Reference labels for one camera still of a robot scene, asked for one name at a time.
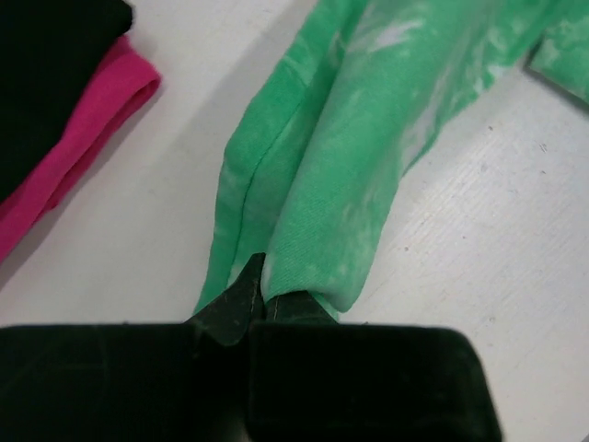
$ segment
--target white surface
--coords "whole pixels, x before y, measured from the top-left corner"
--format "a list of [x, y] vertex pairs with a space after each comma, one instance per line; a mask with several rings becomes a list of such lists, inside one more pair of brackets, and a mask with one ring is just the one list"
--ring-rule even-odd
[[[2, 264], [0, 323], [190, 315], [225, 143], [314, 3], [135, 0], [165, 86]], [[511, 73], [403, 181], [344, 316], [464, 332], [509, 441], [589, 430], [588, 115]]]

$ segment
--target tabletop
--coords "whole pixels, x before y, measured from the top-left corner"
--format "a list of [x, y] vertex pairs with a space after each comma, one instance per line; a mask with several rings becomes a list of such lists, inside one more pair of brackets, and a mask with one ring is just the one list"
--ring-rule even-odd
[[[134, 0], [156, 98], [0, 266], [0, 324], [185, 320], [223, 150], [316, 0]], [[343, 321], [443, 325], [508, 441], [589, 433], [589, 108], [516, 67], [401, 183]]]

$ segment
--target black cloth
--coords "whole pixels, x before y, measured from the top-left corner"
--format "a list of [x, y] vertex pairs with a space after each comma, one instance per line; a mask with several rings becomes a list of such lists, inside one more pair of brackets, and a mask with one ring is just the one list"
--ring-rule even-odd
[[60, 140], [102, 57], [132, 22], [122, 0], [0, 1], [0, 202]]

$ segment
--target pink fabric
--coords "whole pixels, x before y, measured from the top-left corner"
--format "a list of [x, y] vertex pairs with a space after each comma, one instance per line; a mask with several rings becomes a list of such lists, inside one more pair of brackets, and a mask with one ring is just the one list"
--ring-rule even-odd
[[112, 134], [157, 91], [161, 78], [123, 36], [110, 48], [60, 142], [0, 204], [0, 261], [90, 167]]

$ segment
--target green tie-dye fabric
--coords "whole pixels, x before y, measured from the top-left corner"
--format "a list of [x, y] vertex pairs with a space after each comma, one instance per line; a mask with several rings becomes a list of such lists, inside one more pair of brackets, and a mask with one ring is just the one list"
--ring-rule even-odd
[[403, 174], [569, 3], [319, 1], [226, 148], [197, 309], [260, 251], [267, 299], [349, 309]]
[[589, 101], [589, 0], [575, 0], [548, 30], [532, 68]]

